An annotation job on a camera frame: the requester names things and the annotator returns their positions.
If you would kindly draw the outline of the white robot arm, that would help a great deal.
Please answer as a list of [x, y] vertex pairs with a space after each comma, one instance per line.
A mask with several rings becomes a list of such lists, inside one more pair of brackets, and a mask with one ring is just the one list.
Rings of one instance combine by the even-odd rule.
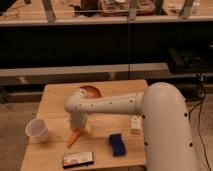
[[89, 113], [142, 117], [147, 171], [198, 171], [185, 98], [172, 84], [157, 82], [143, 92], [89, 98], [79, 88], [64, 104], [74, 126]]

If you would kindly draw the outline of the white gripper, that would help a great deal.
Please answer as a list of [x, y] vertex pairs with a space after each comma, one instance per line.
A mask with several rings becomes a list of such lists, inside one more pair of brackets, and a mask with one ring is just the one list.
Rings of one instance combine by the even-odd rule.
[[85, 127], [87, 123], [86, 113], [71, 113], [69, 118], [70, 128], [83, 128], [83, 134], [90, 135], [90, 126]]

